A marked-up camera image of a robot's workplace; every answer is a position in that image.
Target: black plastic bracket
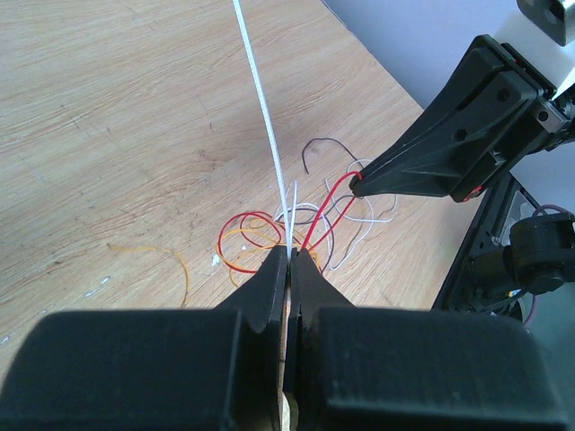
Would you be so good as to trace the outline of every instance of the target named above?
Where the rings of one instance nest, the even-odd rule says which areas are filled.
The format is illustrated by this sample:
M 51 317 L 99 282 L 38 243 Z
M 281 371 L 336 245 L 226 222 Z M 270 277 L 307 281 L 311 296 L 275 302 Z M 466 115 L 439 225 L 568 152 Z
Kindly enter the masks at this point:
M 554 92 L 511 47 L 479 36 L 437 98 L 349 186 L 358 197 L 479 196 L 525 155 L 565 139 L 571 116 L 545 107 Z M 561 120 L 553 132 L 542 121 L 551 116 Z
M 303 334 L 309 330 L 317 311 L 322 307 L 353 307 L 315 266 L 307 250 L 292 259 L 290 272 L 290 312 L 287 317 L 286 372 L 283 391 L 299 398 L 299 362 Z
M 524 202 L 523 205 L 531 206 L 531 212 L 539 206 L 510 174 L 507 174 L 496 187 L 487 191 L 451 269 L 447 273 L 433 308 L 470 312 L 473 311 L 472 303 L 484 308 L 491 303 L 505 299 L 506 293 L 510 290 L 518 289 L 501 258 L 502 242 L 506 242 L 504 238 L 506 235 L 509 236 L 508 220 L 512 218 L 518 221 L 520 218 L 517 199 Z M 473 273 L 474 262 L 479 256 L 483 256 L 482 261 L 485 263 L 483 265 L 485 270 L 479 272 L 484 277 L 491 277 L 487 283 L 478 283 L 481 281 L 477 280 L 478 272 Z M 490 256 L 492 260 L 488 264 L 487 260 Z M 487 285 L 489 285 L 490 294 L 481 288 Z

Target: screw hole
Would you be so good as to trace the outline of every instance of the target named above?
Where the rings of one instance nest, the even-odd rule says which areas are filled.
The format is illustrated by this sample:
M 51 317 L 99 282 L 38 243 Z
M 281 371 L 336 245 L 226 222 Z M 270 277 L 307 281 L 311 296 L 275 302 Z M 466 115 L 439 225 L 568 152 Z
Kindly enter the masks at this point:
M 464 128 L 460 128 L 454 133 L 453 138 L 456 142 L 463 142 L 467 138 L 467 131 Z
M 507 88 L 504 88 L 503 90 L 499 90 L 499 92 L 497 93 L 497 100 L 506 101 L 510 95 L 511 94 L 509 94 L 509 90 Z

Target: black cable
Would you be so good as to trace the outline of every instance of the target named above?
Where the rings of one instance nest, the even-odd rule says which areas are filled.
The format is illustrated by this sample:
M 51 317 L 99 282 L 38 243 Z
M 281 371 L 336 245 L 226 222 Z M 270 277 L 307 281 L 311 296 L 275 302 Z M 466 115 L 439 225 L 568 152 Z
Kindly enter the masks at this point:
M 296 212 L 297 212 L 297 211 L 311 211 L 312 213 L 317 214 L 317 209 L 313 209 L 313 208 L 297 208 L 297 209 L 296 209 Z M 279 215 L 278 221 L 280 221 L 282 218 L 283 218 L 283 214 L 282 214 L 282 215 Z M 332 258 L 333 258 L 333 251 L 335 250 L 335 233 L 333 232 L 333 229 L 332 229 L 332 223 L 330 222 L 330 219 L 327 218 L 327 217 L 325 217 L 325 221 L 327 222 L 327 225 L 328 225 L 329 228 L 330 228 L 330 235 L 331 235 L 331 237 L 332 237 L 332 248 L 330 249 L 330 255 L 328 256 L 327 261 L 325 262 L 325 265 L 323 265 L 323 268 L 322 268 L 322 271 L 321 271 L 322 274 L 323 274 L 323 272 L 328 268 L 328 266 L 330 265 L 330 262 L 332 261 Z M 305 225 L 305 224 L 311 224 L 312 222 L 313 222 L 313 220 L 310 221 L 310 222 L 299 222 L 299 223 L 294 223 L 294 224 L 295 224 L 296 226 L 298 226 L 298 225 L 301 226 L 301 225 Z
M 314 139 L 311 139 L 307 144 L 305 144 L 304 149 L 302 150 L 302 162 L 304 163 L 305 173 L 307 173 L 308 175 L 309 175 L 309 170 L 307 169 L 307 163 L 305 162 L 305 150 L 307 150 L 307 148 L 309 148 L 309 145 L 313 144 L 315 141 L 335 142 L 336 144 L 339 144 L 341 146 L 341 148 L 343 148 L 346 151 L 346 153 L 351 156 L 351 158 L 353 160 L 355 160 L 356 162 L 359 160 L 355 155 L 353 155 L 353 153 L 349 150 L 349 148 L 347 146 L 342 144 L 337 139 L 333 139 L 332 137 L 315 137 Z M 361 169 L 363 169 L 363 164 L 361 164 L 361 162 L 358 162 L 358 163 L 359 163 L 359 166 L 361 166 Z
M 573 214 L 569 209 L 559 207 L 558 205 L 547 204 L 547 205 L 541 205 L 540 207 L 538 207 L 535 210 L 535 212 L 533 213 L 533 217 L 539 216 L 540 213 L 541 214 L 547 214 L 548 209 L 552 209 L 553 211 L 557 211 L 558 213 Z
M 326 216 L 326 220 L 327 220 L 327 215 L 331 213 L 331 211 L 333 211 L 333 209 L 335 209 L 335 207 L 343 200 L 346 198 L 353 198 L 353 195 L 343 195 L 340 196 L 339 198 L 337 198 L 335 200 L 335 202 L 332 204 L 332 206 L 330 207 L 330 209 L 328 209 L 327 211 L 323 212 L 323 215 Z M 312 209 L 312 208 L 298 208 L 297 211 L 299 211 L 300 209 L 311 209 L 312 211 L 314 211 L 317 214 L 317 210 Z M 314 222 L 315 216 L 310 218 L 309 220 L 305 220 L 304 222 L 297 222 L 295 223 L 296 226 L 305 226 L 308 224 L 311 224 Z
M 493 312 L 498 309 L 502 309 L 503 307 L 508 306 L 509 304 L 515 302 L 517 299 L 521 298 L 527 293 L 527 289 L 521 289 L 516 295 L 511 296 L 510 298 L 503 299 L 496 303 L 492 303 L 491 305 L 486 305 L 481 309 L 477 310 L 478 312 Z

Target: black wire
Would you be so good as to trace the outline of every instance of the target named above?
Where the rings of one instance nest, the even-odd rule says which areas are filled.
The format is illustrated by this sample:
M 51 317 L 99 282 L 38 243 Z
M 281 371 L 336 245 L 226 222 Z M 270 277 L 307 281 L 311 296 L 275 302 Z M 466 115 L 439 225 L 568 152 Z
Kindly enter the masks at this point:
M 331 211 L 333 211 L 333 209 L 335 209 L 335 207 L 343 200 L 346 198 L 353 198 L 353 195 L 343 195 L 340 196 L 339 198 L 337 198 L 335 200 L 335 202 L 332 204 L 332 206 L 330 207 L 330 209 L 328 209 L 327 211 L 323 211 L 323 215 L 326 216 L 326 220 L 327 220 L 327 215 L 331 213 Z M 312 209 L 312 208 L 298 208 L 297 211 L 299 211 L 300 209 L 309 209 L 314 211 L 317 214 L 317 210 L 316 209 Z M 297 222 L 295 223 L 296 226 L 305 226 L 308 224 L 311 224 L 314 222 L 315 216 L 310 218 L 309 220 L 305 220 L 304 222 Z
M 337 139 L 333 139 L 332 137 L 315 137 L 314 139 L 311 139 L 307 144 L 305 144 L 304 149 L 302 150 L 302 162 L 304 163 L 305 173 L 307 173 L 308 175 L 309 175 L 309 170 L 307 169 L 307 163 L 305 162 L 305 150 L 307 150 L 307 148 L 309 148 L 309 145 L 313 144 L 315 141 L 335 142 L 336 144 L 339 144 L 341 146 L 341 148 L 343 148 L 346 151 L 346 153 L 351 156 L 351 158 L 353 160 L 355 160 L 356 162 L 358 162 L 358 160 L 359 160 L 355 155 L 353 155 L 353 153 L 349 150 L 349 148 L 347 146 L 342 144 Z M 363 169 L 363 164 L 361 164 L 361 162 L 358 162 L 358 163 L 359 163 L 359 166 L 361 166 L 361 169 Z
M 335 203 L 337 204 L 340 200 L 342 200 L 343 198 L 345 198 L 345 196 L 342 196 L 341 198 L 339 198 L 338 200 L 335 201 Z M 317 209 L 313 209 L 313 208 L 297 208 L 297 211 L 311 211 L 312 213 L 317 214 Z M 279 216 L 278 221 L 280 221 L 283 218 L 283 214 Z M 314 219 L 312 219 L 311 221 L 306 221 L 306 222 L 298 222 L 298 223 L 294 223 L 296 226 L 302 226 L 302 225 L 306 225 L 306 224 L 311 224 L 314 221 Z M 327 222 L 327 225 L 330 228 L 330 235 L 332 237 L 332 249 L 330 250 L 330 255 L 327 258 L 327 261 L 325 262 L 325 265 L 323 265 L 322 268 L 322 274 L 323 272 L 328 268 L 328 266 L 330 265 L 330 262 L 332 261 L 333 258 L 333 252 L 335 251 L 335 233 L 333 232 L 332 229 L 332 223 L 330 222 L 330 219 L 325 217 L 325 221 Z
M 533 217 L 538 216 L 539 213 L 547 214 L 548 209 L 552 209 L 553 211 L 557 211 L 558 213 L 573 214 L 569 209 L 559 207 L 558 205 L 547 204 L 547 205 L 541 205 L 540 207 L 536 208 L 535 212 L 533 213 Z

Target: wooden table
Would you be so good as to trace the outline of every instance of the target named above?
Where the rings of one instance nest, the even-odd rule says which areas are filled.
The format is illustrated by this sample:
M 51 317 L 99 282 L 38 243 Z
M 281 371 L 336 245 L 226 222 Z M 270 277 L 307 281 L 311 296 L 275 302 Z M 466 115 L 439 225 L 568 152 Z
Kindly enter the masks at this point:
M 375 157 L 420 108 L 319 0 L 243 8 L 286 182 L 298 180 L 299 201 L 320 204 L 323 179 L 333 183 L 350 159 L 316 144 L 306 175 L 306 141 L 331 136 Z M 24 0 L 0 11 L 1 381 L 47 313 L 179 306 L 184 273 L 173 256 L 106 244 L 179 252 L 187 306 L 211 307 L 234 290 L 214 257 L 223 223 L 273 212 L 279 198 L 230 0 Z M 372 199 L 377 213 L 391 201 Z M 355 304 L 430 307 L 475 209 L 401 197 L 394 220 L 326 277 Z M 368 216 L 365 203 L 351 214 Z M 338 226 L 335 262 L 359 227 Z M 257 268 L 262 256 L 244 264 Z

